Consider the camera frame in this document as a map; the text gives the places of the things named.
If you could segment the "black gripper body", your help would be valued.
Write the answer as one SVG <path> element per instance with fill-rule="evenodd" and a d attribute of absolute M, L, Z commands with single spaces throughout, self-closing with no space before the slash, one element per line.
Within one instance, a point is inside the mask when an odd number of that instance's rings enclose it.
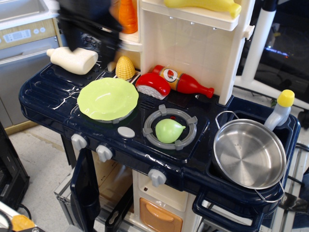
<path fill-rule="evenodd" d="M 59 22 L 71 51 L 82 47 L 82 34 L 88 34 L 99 40 L 100 52 L 114 52 L 121 44 L 119 33 L 122 31 L 122 26 L 112 16 L 101 17 L 99 22 L 81 16 L 60 16 Z"/>

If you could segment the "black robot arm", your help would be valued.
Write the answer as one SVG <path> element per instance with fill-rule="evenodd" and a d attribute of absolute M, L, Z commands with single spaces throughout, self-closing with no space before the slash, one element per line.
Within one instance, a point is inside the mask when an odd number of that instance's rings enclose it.
<path fill-rule="evenodd" d="M 82 47 L 85 33 L 100 41 L 101 54 L 115 54 L 122 26 L 109 11 L 110 0 L 59 0 L 58 4 L 58 19 L 71 51 Z"/>

